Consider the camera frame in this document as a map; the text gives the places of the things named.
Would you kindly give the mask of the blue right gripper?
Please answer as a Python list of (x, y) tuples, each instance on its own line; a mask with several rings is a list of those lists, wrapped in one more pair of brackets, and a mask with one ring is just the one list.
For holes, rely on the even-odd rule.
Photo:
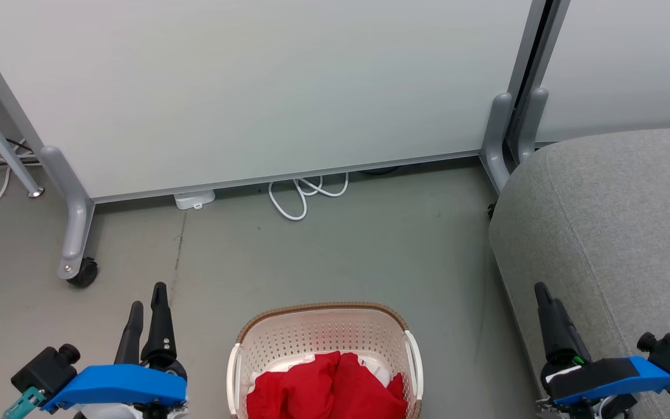
[(547, 364), (571, 367), (545, 378), (548, 399), (543, 408), (570, 418), (601, 418), (615, 397), (635, 393), (670, 393), (670, 374), (641, 356), (592, 358), (565, 305), (547, 285), (534, 285)]

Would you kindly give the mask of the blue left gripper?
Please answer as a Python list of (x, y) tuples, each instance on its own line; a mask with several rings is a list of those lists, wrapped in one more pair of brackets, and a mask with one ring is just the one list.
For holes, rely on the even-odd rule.
[(150, 368), (169, 368), (177, 360), (174, 326), (166, 283), (152, 290), (151, 323), (140, 355), (144, 308), (134, 301), (114, 364), (85, 368), (42, 407), (76, 409), (85, 418), (175, 418), (186, 413), (185, 379)]

